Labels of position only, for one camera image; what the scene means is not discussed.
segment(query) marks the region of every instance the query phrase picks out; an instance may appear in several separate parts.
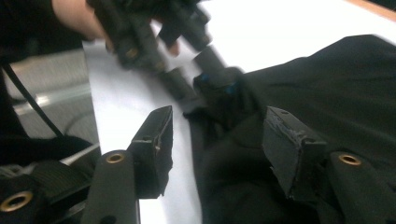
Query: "black fabric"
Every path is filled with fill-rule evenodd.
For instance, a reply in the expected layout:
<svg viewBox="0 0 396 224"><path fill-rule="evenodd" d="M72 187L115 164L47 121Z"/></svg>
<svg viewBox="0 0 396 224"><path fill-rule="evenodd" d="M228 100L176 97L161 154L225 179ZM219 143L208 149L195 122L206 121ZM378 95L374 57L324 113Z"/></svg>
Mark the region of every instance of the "black fabric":
<svg viewBox="0 0 396 224"><path fill-rule="evenodd" d="M39 184L49 202L66 197L91 182L90 176L59 161L38 163L30 176Z"/></svg>
<svg viewBox="0 0 396 224"><path fill-rule="evenodd" d="M246 75L261 107L289 111L330 142L369 161L396 186L396 47L346 37L307 58Z"/></svg>
<svg viewBox="0 0 396 224"><path fill-rule="evenodd" d="M241 76L223 72L236 75L229 87L211 90L207 78L194 80L210 104L187 115L203 222L318 223L314 209L284 196L262 150L262 113Z"/></svg>
<svg viewBox="0 0 396 224"><path fill-rule="evenodd" d="M0 165L27 165L33 161L59 161L89 147L91 143L73 136L31 139L13 135L0 136Z"/></svg>
<svg viewBox="0 0 396 224"><path fill-rule="evenodd" d="M60 24L50 0L0 0L0 64L81 48L81 39Z"/></svg>
<svg viewBox="0 0 396 224"><path fill-rule="evenodd" d="M387 7L392 11L396 11L396 2L394 0L368 0L368 1L379 4L382 7Z"/></svg>
<svg viewBox="0 0 396 224"><path fill-rule="evenodd" d="M258 104L239 107L244 113L236 123L205 112L187 116L205 224L319 223L315 206L286 199L263 154L267 106L292 113L330 143L329 151L362 156L395 189L396 48L390 43L372 35L347 37L235 82L235 97L245 89ZM319 208L320 218L342 221L337 206Z"/></svg>
<svg viewBox="0 0 396 224"><path fill-rule="evenodd" d="M97 149L81 156L78 160L70 164L70 167L75 170L81 171L81 173L87 177L92 177L96 162L101 156L102 153L100 148L98 147Z"/></svg>
<svg viewBox="0 0 396 224"><path fill-rule="evenodd" d="M48 204L44 192L39 184L29 175L20 175L14 178L0 179L0 203L4 203L9 197L21 192L32 193L32 199L28 204L12 212L0 212L2 224L40 224L46 223L41 217L41 210Z"/></svg>

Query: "black wire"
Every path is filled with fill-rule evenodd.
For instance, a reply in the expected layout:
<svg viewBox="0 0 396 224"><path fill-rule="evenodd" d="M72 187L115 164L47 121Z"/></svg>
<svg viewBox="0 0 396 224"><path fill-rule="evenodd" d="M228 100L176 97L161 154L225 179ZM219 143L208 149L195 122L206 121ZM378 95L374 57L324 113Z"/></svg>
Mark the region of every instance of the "black wire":
<svg viewBox="0 0 396 224"><path fill-rule="evenodd" d="M90 116L90 115L93 115L93 114L94 114L93 110L89 110L89 111L85 111L85 112L79 114L78 116L72 118L72 120L70 120L70 121L67 123L66 127L64 128L64 134L65 134L65 135L69 135L70 130L73 128L73 126L74 126L77 122L79 122L79 121L81 121L82 119L85 119L86 117L88 117L88 116Z"/></svg>
<svg viewBox="0 0 396 224"><path fill-rule="evenodd" d="M11 66L9 64L3 65L4 70L6 71L6 74L8 75L9 79L14 83L14 85L17 87L17 89L21 92L23 97L29 102L30 106L37 112L38 116L44 120L44 122L50 127L50 129L56 134L56 136L61 137L64 136L61 131L55 126L55 124L52 123L52 121L47 117L47 115L44 113L44 111L41 109L41 107L37 104L35 101L35 98L29 93L28 90L26 90L21 83L21 81L18 79L17 75L15 72L12 70Z"/></svg>

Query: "hand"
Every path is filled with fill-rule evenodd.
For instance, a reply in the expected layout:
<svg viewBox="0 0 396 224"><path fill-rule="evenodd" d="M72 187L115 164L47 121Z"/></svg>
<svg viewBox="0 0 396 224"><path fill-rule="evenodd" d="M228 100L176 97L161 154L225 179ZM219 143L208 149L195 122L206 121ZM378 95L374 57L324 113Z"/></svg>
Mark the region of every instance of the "hand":
<svg viewBox="0 0 396 224"><path fill-rule="evenodd" d="M107 47L113 50L109 36L86 0L52 0L52 7L56 17L63 25L83 34L89 40L104 39ZM176 42L168 48L168 51L177 56L179 54L178 43Z"/></svg>

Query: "finger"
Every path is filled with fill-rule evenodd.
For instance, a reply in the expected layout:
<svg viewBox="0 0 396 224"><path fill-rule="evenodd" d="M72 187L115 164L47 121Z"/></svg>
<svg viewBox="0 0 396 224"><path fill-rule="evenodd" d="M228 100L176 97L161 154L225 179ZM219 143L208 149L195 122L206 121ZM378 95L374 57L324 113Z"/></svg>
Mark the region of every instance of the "finger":
<svg viewBox="0 0 396 224"><path fill-rule="evenodd" d="M158 17L158 16L154 16L153 18L151 18L152 21L157 21L160 24L163 24L163 18Z"/></svg>
<svg viewBox="0 0 396 224"><path fill-rule="evenodd" d="M172 46L168 47L168 51L170 54L176 57L180 53L178 42L176 41Z"/></svg>
<svg viewBox="0 0 396 224"><path fill-rule="evenodd" d="M87 38L91 40L104 39L106 41L106 49L110 52L113 52L114 51L113 42L106 33L102 24L94 15L94 9L90 7L88 4L86 4L85 7L87 8L87 11L90 12L90 14L88 15L89 17L86 20L87 24L85 25L85 27L87 27L88 29L85 29L85 36L87 36Z"/></svg>

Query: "black clothing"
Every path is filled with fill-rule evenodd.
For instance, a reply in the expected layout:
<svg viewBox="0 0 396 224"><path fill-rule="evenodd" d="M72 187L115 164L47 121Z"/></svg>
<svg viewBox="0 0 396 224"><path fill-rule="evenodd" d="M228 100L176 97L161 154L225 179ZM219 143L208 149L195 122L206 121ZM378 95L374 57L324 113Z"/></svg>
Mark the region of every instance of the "black clothing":
<svg viewBox="0 0 396 224"><path fill-rule="evenodd" d="M382 7L386 7L392 11L396 11L396 2L393 0L369 0L369 1L376 3Z"/></svg>
<svg viewBox="0 0 396 224"><path fill-rule="evenodd" d="M329 143L325 158L335 150L364 158L377 180L394 192L395 46L372 35L346 37L310 57L241 78L260 105L257 112L264 113L247 114L218 139L219 120L189 118L205 224L318 223L312 207L286 199L265 158L261 140L267 106L289 111L322 136ZM343 218L342 213L334 216Z"/></svg>
<svg viewBox="0 0 396 224"><path fill-rule="evenodd" d="M81 39L60 24L50 0L0 0L0 64L81 48Z"/></svg>

